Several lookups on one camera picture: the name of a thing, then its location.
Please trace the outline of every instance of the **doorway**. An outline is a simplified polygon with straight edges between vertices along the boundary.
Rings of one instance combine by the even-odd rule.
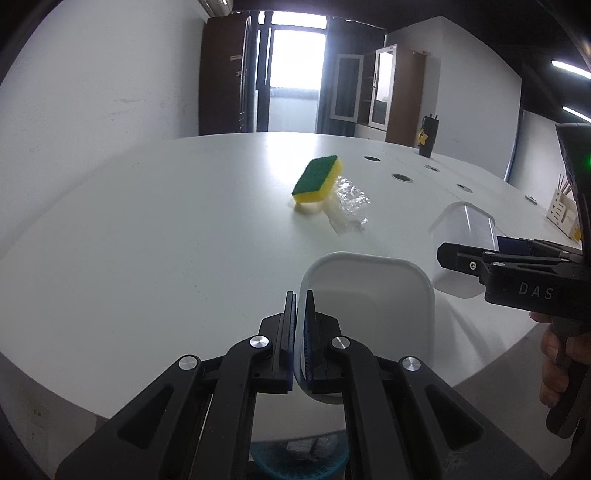
[[[255,116],[258,132],[315,132],[326,17],[260,12]]]

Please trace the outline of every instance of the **wooden cabinet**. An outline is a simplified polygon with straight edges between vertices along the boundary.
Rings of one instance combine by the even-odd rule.
[[[247,14],[211,17],[203,29],[199,73],[199,135],[246,131],[249,78]]]
[[[364,58],[358,123],[386,132],[386,142],[416,143],[426,56],[392,45]]]

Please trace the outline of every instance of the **glass cabinet door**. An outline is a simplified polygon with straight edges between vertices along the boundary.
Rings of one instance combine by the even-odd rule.
[[[377,51],[374,72],[374,92],[372,95],[371,127],[386,130],[388,126],[389,105],[392,96],[396,48],[388,47],[385,51]]]

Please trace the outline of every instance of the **ceiling light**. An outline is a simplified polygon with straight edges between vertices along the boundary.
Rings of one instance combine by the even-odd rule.
[[[556,61],[552,60],[552,65],[558,67],[559,69],[567,70],[568,72],[576,73],[577,75],[581,75],[581,77],[585,77],[591,80],[591,72],[587,70],[580,69],[573,65],[569,65],[568,63],[564,63],[563,61]]]
[[[583,120],[591,124],[591,118],[589,118],[588,116],[584,116],[582,113],[578,113],[576,110],[573,110],[572,108],[569,108],[567,106],[562,107],[562,109],[566,110],[568,113],[572,113],[573,115],[578,116],[579,118],[582,118]]]

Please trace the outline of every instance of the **pen holder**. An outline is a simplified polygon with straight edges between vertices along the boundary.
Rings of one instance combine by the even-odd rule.
[[[577,204],[558,189],[554,191],[546,217],[572,240],[581,240]]]
[[[433,145],[437,138],[437,129],[439,128],[439,120],[432,116],[423,118],[423,125],[418,133],[418,154],[423,157],[431,157],[433,152]]]

